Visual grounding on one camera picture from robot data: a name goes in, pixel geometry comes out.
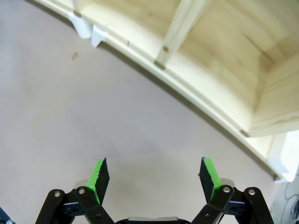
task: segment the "screw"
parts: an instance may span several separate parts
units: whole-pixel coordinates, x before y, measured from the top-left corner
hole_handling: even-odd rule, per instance
[[[230,192],[230,189],[229,189],[229,187],[224,187],[224,188],[223,188],[223,191],[224,191],[225,193],[228,193],[228,192]]]
[[[85,193],[85,190],[84,189],[80,189],[79,190],[79,194],[84,194]]]
[[[255,192],[253,189],[250,189],[250,190],[248,191],[248,193],[249,193],[250,195],[254,195],[256,192]]]
[[[60,196],[60,192],[59,192],[59,191],[56,191],[55,194],[54,194],[54,196],[55,196],[55,197],[59,197],[59,196]]]

